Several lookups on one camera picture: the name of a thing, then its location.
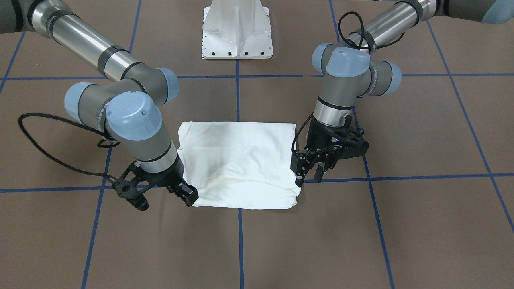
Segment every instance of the white base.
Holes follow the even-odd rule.
[[[269,9],[262,8],[269,22]],[[210,7],[204,9],[204,23],[209,10]],[[271,31],[254,32],[238,43],[223,37],[220,31],[204,30],[201,49],[203,59],[267,59],[272,56]]]

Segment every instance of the light blue cap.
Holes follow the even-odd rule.
[[[391,93],[395,92],[400,87],[400,84],[401,84],[401,69],[400,69],[400,67],[392,62],[389,62],[389,61],[386,61],[386,62],[389,63],[389,65],[391,66],[393,77],[391,78],[391,84],[389,85],[389,88],[382,95],[391,94]]]
[[[325,52],[325,49],[328,45],[331,45],[331,43],[321,43],[314,49],[313,52],[313,58],[312,63],[315,70],[317,70],[319,73],[323,73],[323,69],[321,68],[321,60],[323,59],[323,53]]]
[[[348,47],[337,47],[326,66],[326,72],[340,78],[355,77],[370,69],[370,55]]]
[[[514,1],[513,0],[496,0],[485,13],[482,23],[485,24],[502,24],[514,17]]]
[[[180,91],[180,83],[178,82],[177,75],[173,73],[170,69],[167,68],[158,68],[164,74],[164,78],[166,78],[166,83],[168,85],[168,98],[163,104],[168,103],[168,101],[177,97],[178,92]]]
[[[86,88],[90,85],[96,84],[86,81],[76,83],[68,89],[66,96],[64,97],[64,108],[66,109],[66,112],[81,124],[84,123],[80,120],[79,117],[79,101],[84,90],[86,90]]]
[[[162,127],[159,109],[144,92],[118,94],[109,102],[106,115],[114,133],[127,140],[149,139]]]

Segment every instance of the white mounting bracket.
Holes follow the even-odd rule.
[[[213,0],[204,9],[204,59],[263,59],[273,56],[269,9],[260,0]]]

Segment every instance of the white cloth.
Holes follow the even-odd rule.
[[[292,123],[184,122],[178,154],[193,206],[288,209],[300,188],[290,169]]]

